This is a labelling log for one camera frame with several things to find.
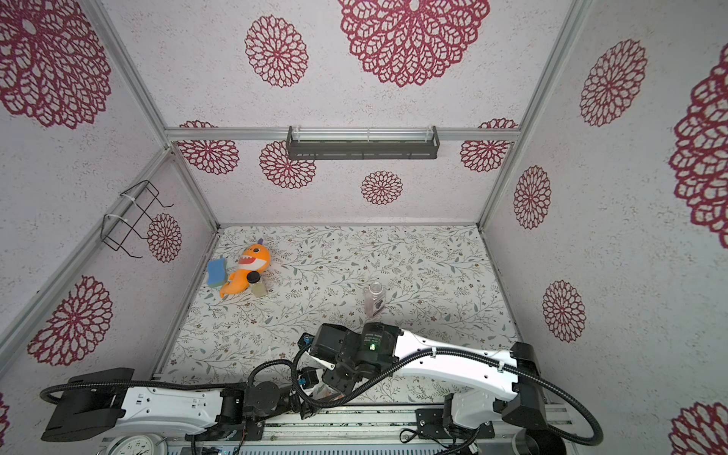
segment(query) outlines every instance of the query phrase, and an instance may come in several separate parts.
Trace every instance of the clear plastic bottle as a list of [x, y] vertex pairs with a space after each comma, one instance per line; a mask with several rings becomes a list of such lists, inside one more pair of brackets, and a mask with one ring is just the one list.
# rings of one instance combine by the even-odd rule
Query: clear plastic bottle
[[387, 290], [379, 281], [369, 284], [364, 290], [364, 314], [366, 317], [375, 317], [384, 309], [384, 297]]

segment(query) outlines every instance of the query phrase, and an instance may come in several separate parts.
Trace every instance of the orange plush toy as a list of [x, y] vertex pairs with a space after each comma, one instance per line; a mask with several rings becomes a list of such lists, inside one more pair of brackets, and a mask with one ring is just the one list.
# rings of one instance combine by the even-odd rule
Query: orange plush toy
[[230, 274], [228, 282], [220, 288], [220, 297], [225, 298], [226, 294], [239, 294], [248, 289], [248, 273], [262, 272], [270, 263], [271, 253], [263, 246], [263, 239], [259, 239], [258, 243], [242, 252], [237, 262], [237, 270]]

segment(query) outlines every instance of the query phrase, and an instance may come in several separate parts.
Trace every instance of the blue sponge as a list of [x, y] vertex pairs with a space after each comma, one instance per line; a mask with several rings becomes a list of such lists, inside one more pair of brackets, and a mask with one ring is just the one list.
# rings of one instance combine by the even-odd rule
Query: blue sponge
[[219, 288], [227, 282], [225, 258], [214, 259], [207, 263], [207, 285]]

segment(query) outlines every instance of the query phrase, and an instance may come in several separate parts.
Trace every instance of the wire basket holder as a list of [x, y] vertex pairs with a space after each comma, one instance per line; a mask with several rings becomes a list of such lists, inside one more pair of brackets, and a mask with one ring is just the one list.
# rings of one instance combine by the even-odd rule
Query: wire basket holder
[[[143, 188], [139, 191], [139, 194], [136, 197], [129, 194], [130, 191], [132, 191], [134, 188], [137, 188], [140, 185], [143, 185]], [[149, 192], [149, 194], [151, 194], [152, 198], [151, 198], [151, 201], [149, 201], [149, 203], [146, 205], [146, 207], [142, 207], [141, 205], [139, 205], [139, 202], [137, 201], [137, 199], [139, 199], [139, 197], [142, 195], [142, 193], [145, 190], [147, 190]], [[131, 200], [134, 203], [134, 205], [139, 207], [139, 209], [141, 210], [141, 214], [137, 217], [137, 219], [136, 219], [136, 221], [134, 221], [134, 223], [129, 224], [129, 220], [124, 218], [124, 215], [132, 207], [131, 205], [121, 215], [107, 213], [103, 216], [103, 219], [101, 220], [101, 231], [100, 231], [99, 235], [101, 237], [101, 241], [106, 243], [106, 245], [109, 248], [111, 248], [112, 250], [119, 251], [119, 249], [121, 249], [130, 257], [135, 258], [135, 259], [141, 259], [143, 256], [134, 256], [132, 253], [129, 253], [129, 251], [126, 248], [124, 248], [124, 242], [126, 241], [126, 239], [129, 237], [129, 235], [132, 232], [134, 232], [134, 234], [137, 234], [137, 236], [142, 240], [148, 239], [148, 237], [144, 237], [142, 234], [139, 234], [139, 232], [136, 230], [136, 225], [137, 225], [137, 223], [139, 223], [139, 221], [143, 217], [149, 218], [149, 222], [152, 222], [151, 216], [149, 216], [149, 214], [146, 211], [151, 207], [152, 204], [154, 204], [154, 201], [157, 201], [159, 203], [159, 205], [161, 205], [163, 208], [172, 207], [174, 204], [169, 204], [169, 205], [162, 204], [162, 201], [160, 201], [159, 197], [158, 197], [159, 190], [156, 188], [156, 186], [154, 186], [154, 184], [151, 181], [148, 181], [148, 180], [142, 180], [139, 183], [135, 184], [134, 186], [131, 186], [130, 188], [128, 188], [125, 191], [123, 191], [122, 193], [120, 193], [120, 196], [129, 198], [129, 200]], [[114, 226], [112, 226], [108, 230], [108, 232], [104, 233], [104, 228], [106, 227], [106, 220], [108, 218], [116, 218], [119, 221], [121, 221], [122, 223], [129, 226], [129, 231], [127, 232], [126, 235], [124, 235], [124, 238], [122, 239], [121, 242], [117, 242], [116, 240], [111, 238], [111, 231], [114, 230], [116, 223], [114, 223]]]

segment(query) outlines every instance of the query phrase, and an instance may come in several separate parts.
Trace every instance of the bottle label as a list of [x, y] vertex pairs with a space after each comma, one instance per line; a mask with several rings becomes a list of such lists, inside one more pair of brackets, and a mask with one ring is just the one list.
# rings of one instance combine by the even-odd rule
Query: bottle label
[[378, 301], [377, 301], [377, 302], [376, 302], [376, 303], [374, 304], [374, 308], [376, 308], [376, 311], [374, 312], [374, 314], [373, 314], [372, 316], [376, 316], [376, 315], [378, 315], [378, 314], [379, 314], [379, 313], [380, 313], [380, 312], [381, 312], [381, 311], [382, 311], [382, 310], [384, 309], [384, 305], [383, 305], [383, 303], [384, 303], [384, 299], [382, 299], [382, 300], [378, 300]]

